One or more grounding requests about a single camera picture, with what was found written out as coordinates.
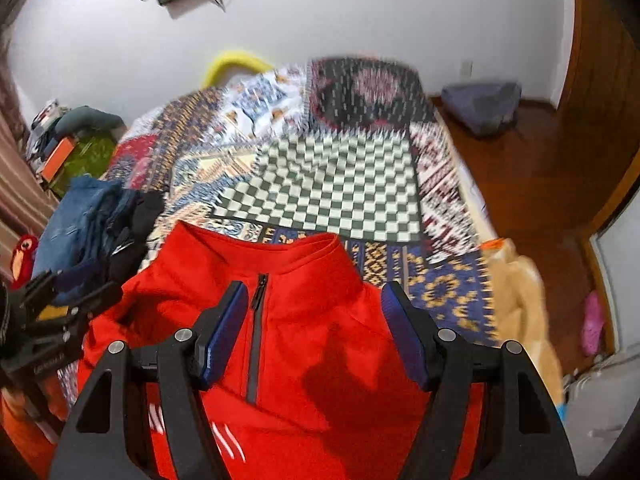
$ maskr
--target pink object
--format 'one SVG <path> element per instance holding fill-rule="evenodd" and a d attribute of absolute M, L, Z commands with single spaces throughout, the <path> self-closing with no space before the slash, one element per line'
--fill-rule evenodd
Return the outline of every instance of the pink object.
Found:
<path fill-rule="evenodd" d="M 592 291 L 584 300 L 584 324 L 582 325 L 582 351 L 596 355 L 600 344 L 600 334 L 604 327 L 604 313 L 596 291 Z"/>

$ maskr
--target striped curtain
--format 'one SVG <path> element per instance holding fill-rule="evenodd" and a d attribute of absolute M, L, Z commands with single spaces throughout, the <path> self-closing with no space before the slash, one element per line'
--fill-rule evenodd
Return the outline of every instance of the striped curtain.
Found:
<path fill-rule="evenodd" d="M 0 276 L 11 282 L 11 254 L 24 234 L 39 236 L 58 201 L 43 192 L 16 145 L 25 131 L 6 57 L 0 59 Z"/>

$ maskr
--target zipper pull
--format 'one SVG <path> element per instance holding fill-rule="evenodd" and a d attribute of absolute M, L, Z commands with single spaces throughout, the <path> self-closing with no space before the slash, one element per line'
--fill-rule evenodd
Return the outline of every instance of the zipper pull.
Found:
<path fill-rule="evenodd" d="M 258 287 L 256 287 L 254 297 L 251 300 L 251 310 L 257 310 L 262 303 L 262 298 L 264 297 L 264 290 L 267 288 L 268 279 L 268 274 L 258 274 Z"/>

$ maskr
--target silver bolt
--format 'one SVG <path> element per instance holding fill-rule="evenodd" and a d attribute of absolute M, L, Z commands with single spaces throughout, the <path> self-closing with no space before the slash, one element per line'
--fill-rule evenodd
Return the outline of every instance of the silver bolt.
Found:
<path fill-rule="evenodd" d="M 519 354 L 522 352 L 522 345 L 517 341 L 507 341 L 507 350 L 512 354 Z"/>
<path fill-rule="evenodd" d="M 438 337 L 443 341 L 453 341 L 456 338 L 456 333 L 450 328 L 441 328 L 438 330 Z"/>
<path fill-rule="evenodd" d="M 124 343 L 122 341 L 114 341 L 109 345 L 108 350 L 112 354 L 117 354 L 118 352 L 121 352 L 123 348 Z"/>
<path fill-rule="evenodd" d="M 192 335 L 193 332 L 188 328 L 181 328 L 175 333 L 174 337 L 176 341 L 188 341 Z"/>

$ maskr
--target black zipper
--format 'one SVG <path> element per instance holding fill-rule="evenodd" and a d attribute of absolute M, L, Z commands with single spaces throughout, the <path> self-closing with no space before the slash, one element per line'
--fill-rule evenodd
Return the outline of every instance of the black zipper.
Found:
<path fill-rule="evenodd" d="M 260 344 L 262 343 L 262 310 L 264 296 L 267 290 L 268 274 L 258 274 L 258 287 L 251 300 L 251 310 L 254 311 L 254 330 L 251 336 L 249 350 L 249 378 L 246 384 L 246 400 L 255 404 L 258 396 L 258 368 L 260 367 Z"/>

